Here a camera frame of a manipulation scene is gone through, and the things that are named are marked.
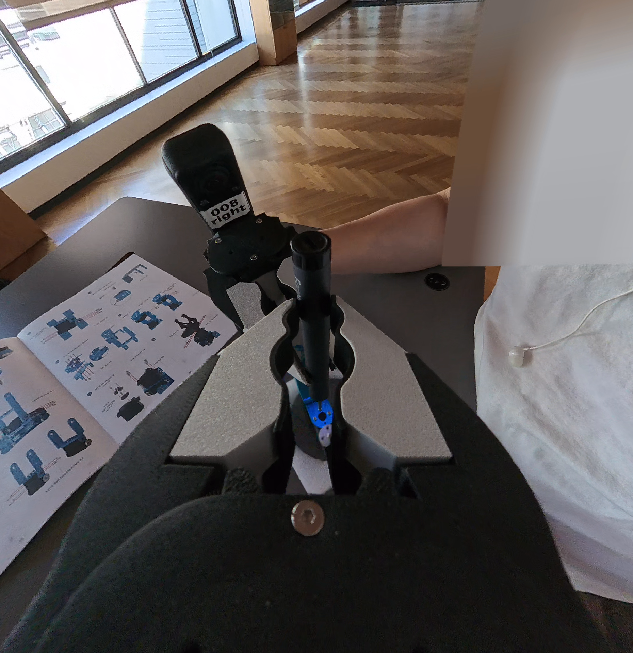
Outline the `large glass window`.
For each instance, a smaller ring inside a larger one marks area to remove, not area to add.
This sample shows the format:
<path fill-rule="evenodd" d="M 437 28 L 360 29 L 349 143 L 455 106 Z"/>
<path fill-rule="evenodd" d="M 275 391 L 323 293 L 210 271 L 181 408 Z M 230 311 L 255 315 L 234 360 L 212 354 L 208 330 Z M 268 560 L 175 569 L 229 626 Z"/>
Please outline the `large glass window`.
<path fill-rule="evenodd" d="M 0 174 L 246 38 L 243 1 L 0 1 Z"/>

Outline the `dark grey desk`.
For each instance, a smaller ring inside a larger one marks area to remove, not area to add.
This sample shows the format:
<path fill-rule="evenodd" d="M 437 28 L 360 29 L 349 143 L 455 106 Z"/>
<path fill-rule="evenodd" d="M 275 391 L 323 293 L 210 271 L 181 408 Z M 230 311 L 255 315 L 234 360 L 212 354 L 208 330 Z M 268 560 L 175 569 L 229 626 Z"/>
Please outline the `dark grey desk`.
<path fill-rule="evenodd" d="M 206 292 L 208 229 L 189 207 L 124 198 L 87 223 L 0 291 L 0 339 L 14 337 L 133 252 Z M 430 270 L 408 274 L 335 275 L 332 290 L 404 350 L 417 354 L 459 397 L 476 407 L 473 325 L 483 303 L 484 268 L 434 268 L 447 290 L 425 283 Z M 0 577 L 0 647 L 48 574 L 85 482 Z"/>

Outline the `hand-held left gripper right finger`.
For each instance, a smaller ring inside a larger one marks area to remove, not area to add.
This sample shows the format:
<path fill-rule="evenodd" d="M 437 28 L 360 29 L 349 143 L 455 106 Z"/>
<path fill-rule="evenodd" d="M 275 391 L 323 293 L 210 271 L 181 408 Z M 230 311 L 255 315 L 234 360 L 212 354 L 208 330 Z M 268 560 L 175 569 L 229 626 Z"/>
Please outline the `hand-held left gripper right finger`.
<path fill-rule="evenodd" d="M 448 463 L 452 453 L 402 347 L 333 297 L 334 362 L 343 374 L 327 458 L 337 494 L 375 468 Z"/>

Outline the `brown cardboard box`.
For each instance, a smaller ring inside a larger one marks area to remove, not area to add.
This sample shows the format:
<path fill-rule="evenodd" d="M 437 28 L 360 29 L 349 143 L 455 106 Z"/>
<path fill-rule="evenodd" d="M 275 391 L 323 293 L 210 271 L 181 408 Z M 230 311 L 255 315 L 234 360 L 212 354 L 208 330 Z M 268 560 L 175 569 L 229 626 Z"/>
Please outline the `brown cardboard box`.
<path fill-rule="evenodd" d="M 44 238 L 33 219 L 0 189 L 0 271 Z"/>

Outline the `black electric screwdriver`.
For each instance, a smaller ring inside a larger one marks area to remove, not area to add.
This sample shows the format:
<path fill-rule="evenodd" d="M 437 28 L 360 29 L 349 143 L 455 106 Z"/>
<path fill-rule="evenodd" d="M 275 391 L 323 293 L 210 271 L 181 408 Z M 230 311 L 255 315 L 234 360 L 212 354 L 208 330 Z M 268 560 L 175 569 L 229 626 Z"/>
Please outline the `black electric screwdriver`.
<path fill-rule="evenodd" d="M 331 239 L 305 231 L 292 238 L 290 249 L 310 397 L 321 405 L 329 397 Z"/>

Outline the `light wooden pillar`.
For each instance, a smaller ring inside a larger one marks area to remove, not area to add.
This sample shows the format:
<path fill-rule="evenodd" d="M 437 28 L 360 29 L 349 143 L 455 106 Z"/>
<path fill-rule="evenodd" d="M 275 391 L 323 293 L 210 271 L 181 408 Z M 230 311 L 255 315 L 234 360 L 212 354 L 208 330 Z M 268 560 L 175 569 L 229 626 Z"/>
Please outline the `light wooden pillar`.
<path fill-rule="evenodd" d="M 294 55 L 297 47 L 293 1 L 250 1 L 259 60 L 276 66 Z"/>

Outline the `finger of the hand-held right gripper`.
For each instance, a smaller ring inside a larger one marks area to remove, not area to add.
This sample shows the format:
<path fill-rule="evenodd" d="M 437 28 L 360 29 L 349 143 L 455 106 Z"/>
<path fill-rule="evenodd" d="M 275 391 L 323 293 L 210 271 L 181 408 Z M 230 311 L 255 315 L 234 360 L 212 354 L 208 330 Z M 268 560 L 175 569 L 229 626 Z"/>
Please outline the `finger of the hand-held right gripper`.
<path fill-rule="evenodd" d="M 292 258 L 284 259 L 278 269 L 270 274 L 270 298 L 274 305 L 280 306 L 285 300 L 296 299 L 296 285 Z"/>
<path fill-rule="evenodd" d="M 254 283 L 236 283 L 227 289 L 244 332 L 272 313 L 279 301 L 276 279 L 259 278 Z"/>

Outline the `white foam sheet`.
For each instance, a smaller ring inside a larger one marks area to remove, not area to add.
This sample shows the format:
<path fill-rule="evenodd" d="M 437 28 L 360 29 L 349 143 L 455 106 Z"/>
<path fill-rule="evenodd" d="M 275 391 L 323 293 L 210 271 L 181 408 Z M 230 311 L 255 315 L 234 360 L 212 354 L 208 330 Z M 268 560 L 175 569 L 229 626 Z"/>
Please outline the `white foam sheet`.
<path fill-rule="evenodd" d="M 327 460 L 319 460 L 295 447 L 293 470 L 308 494 L 326 494 L 332 490 Z"/>

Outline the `assembly instruction booklet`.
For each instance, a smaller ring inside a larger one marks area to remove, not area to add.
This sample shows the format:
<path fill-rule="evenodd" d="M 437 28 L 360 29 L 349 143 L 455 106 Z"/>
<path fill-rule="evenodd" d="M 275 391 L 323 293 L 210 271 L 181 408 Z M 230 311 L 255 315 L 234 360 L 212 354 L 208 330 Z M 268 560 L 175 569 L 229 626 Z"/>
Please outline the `assembly instruction booklet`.
<path fill-rule="evenodd" d="M 207 295 L 131 255 L 0 340 L 0 576 L 235 334 Z"/>

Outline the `blue metal servo bracket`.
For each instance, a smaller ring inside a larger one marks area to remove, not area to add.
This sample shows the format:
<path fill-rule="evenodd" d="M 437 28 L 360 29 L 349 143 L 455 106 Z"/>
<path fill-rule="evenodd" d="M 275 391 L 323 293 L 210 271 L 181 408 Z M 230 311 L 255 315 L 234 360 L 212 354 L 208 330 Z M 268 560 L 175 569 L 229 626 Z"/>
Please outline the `blue metal servo bracket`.
<path fill-rule="evenodd" d="M 310 395 L 311 391 L 309 386 L 300 380 L 295 373 L 292 372 L 291 374 L 296 379 L 299 395 L 302 399 L 305 409 L 307 410 L 307 414 L 312 426 L 314 426 L 315 429 L 317 429 L 319 432 L 319 429 L 324 425 L 332 425 L 334 421 L 334 414 L 329 400 L 325 399 L 322 402 L 315 401 Z"/>

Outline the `person in white shirt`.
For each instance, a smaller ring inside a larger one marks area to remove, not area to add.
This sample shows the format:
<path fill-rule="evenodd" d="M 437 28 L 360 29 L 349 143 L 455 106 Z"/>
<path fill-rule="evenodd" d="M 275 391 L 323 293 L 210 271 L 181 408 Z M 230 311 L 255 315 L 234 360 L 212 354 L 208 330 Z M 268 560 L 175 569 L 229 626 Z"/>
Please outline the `person in white shirt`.
<path fill-rule="evenodd" d="M 475 322 L 477 413 L 532 487 L 574 587 L 633 603 L 633 265 L 503 266 Z"/>

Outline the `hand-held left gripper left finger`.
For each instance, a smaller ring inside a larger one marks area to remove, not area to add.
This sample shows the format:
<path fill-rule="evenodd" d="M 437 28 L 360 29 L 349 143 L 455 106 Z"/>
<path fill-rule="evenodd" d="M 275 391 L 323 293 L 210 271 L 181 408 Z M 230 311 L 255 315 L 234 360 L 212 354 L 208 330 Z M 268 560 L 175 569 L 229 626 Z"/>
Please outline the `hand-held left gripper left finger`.
<path fill-rule="evenodd" d="M 284 494 L 295 443 L 288 390 L 296 301 L 286 300 L 221 351 L 170 452 L 171 461 L 244 468 Z"/>

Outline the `white wired earphone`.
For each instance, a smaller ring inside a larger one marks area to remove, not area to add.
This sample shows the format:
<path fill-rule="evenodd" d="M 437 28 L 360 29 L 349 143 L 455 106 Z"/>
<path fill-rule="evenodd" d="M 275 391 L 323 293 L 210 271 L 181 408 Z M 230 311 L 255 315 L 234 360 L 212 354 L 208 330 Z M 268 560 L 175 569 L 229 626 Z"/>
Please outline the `white wired earphone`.
<path fill-rule="evenodd" d="M 547 347 L 552 347 L 556 346 L 557 344 L 560 344 L 569 338 L 573 337 L 575 334 L 577 334 L 578 331 L 582 329 L 584 324 L 587 322 L 587 320 L 596 312 L 598 309 L 602 308 L 603 306 L 609 304 L 610 302 L 613 302 L 615 300 L 619 300 L 621 298 L 624 298 L 628 295 L 631 295 L 633 293 L 633 288 L 623 291 L 619 293 L 618 295 L 615 295 L 613 297 L 607 298 L 597 305 L 593 306 L 587 314 L 582 318 L 582 321 L 574 328 L 574 330 L 568 332 L 562 337 L 559 337 L 557 339 L 554 339 L 552 341 L 545 342 L 543 344 L 539 344 L 536 346 L 513 346 L 509 349 L 508 351 L 508 361 L 511 366 L 516 367 L 516 368 L 521 368 L 525 364 L 525 354 L 526 353 L 531 353 L 535 350 L 538 349 L 544 349 Z"/>

